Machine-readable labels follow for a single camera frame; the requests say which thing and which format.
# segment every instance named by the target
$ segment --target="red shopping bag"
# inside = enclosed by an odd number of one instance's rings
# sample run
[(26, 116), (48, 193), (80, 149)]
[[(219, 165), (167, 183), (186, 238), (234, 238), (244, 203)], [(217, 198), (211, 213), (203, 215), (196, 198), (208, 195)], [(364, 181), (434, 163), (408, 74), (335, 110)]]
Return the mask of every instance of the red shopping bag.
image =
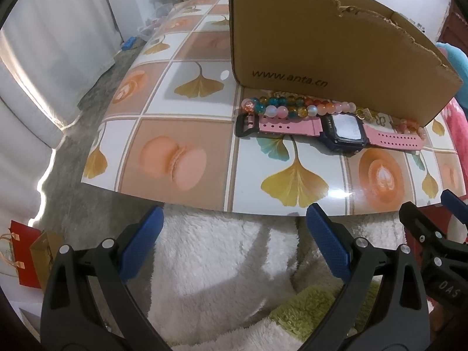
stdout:
[(12, 220), (10, 233), (0, 236), (0, 240), (11, 242), (15, 260), (8, 260), (1, 252), (0, 258), (16, 268), (21, 285), (39, 289), (41, 285), (34, 269), (30, 246), (40, 235), (41, 231), (37, 228), (28, 227)]

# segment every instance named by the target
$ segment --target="smartwatch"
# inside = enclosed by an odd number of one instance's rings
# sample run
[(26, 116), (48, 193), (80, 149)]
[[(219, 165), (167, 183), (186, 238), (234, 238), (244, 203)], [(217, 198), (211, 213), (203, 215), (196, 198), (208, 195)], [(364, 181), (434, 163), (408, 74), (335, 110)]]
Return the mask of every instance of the smartwatch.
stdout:
[(389, 133), (375, 129), (352, 113), (326, 114), (305, 119), (279, 119), (254, 113), (237, 116), (235, 134), (273, 133), (316, 137), (332, 152), (353, 153), (368, 145), (396, 150), (421, 150), (418, 135)]

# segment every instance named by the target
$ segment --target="cardboard box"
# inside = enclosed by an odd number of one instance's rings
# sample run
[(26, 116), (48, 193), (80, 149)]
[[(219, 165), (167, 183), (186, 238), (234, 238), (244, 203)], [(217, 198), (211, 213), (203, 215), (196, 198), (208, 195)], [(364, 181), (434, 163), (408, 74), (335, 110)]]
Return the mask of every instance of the cardboard box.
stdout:
[(246, 87), (351, 101), (427, 125), (462, 81), (436, 46), (375, 0), (229, 0)]
[(47, 288), (47, 281), (55, 256), (64, 243), (65, 240), (62, 235), (51, 231), (44, 231), (30, 246), (34, 269), (36, 270), (43, 292)]

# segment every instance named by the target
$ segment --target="bolt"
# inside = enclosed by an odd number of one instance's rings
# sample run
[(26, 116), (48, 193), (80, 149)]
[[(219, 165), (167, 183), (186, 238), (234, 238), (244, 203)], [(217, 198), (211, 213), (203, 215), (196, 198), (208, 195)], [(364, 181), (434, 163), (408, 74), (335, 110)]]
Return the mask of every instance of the bolt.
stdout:
[(103, 248), (112, 248), (115, 244), (114, 239), (106, 239), (102, 242), (102, 247)]
[(401, 245), (400, 249), (402, 250), (403, 253), (406, 253), (406, 254), (411, 252), (411, 248), (408, 247), (406, 244)]
[(369, 242), (364, 238), (357, 238), (356, 245), (360, 248), (366, 248), (369, 245)]
[(61, 254), (65, 254), (70, 250), (70, 247), (67, 245), (62, 245), (60, 249), (58, 250)]

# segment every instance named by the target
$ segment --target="gray floor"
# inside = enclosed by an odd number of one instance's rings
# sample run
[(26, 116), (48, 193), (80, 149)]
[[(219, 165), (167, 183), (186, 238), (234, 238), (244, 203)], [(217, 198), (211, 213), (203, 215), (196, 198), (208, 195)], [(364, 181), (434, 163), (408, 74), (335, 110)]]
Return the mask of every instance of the gray floor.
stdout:
[[(97, 128), (114, 91), (141, 51), (139, 40), (131, 50), (115, 57), (116, 64), (103, 74), (79, 104), (78, 122), (65, 131), (55, 163), (43, 186), (47, 197), (45, 212), (37, 226), (62, 233), (76, 250), (95, 247), (107, 237), (116, 238), (131, 223), (138, 222), (154, 202), (81, 183), (84, 165)], [(139, 275), (127, 286), (146, 314), (150, 305), (150, 279), (154, 255), (151, 254)], [(99, 285), (90, 280), (103, 318), (119, 333)]]

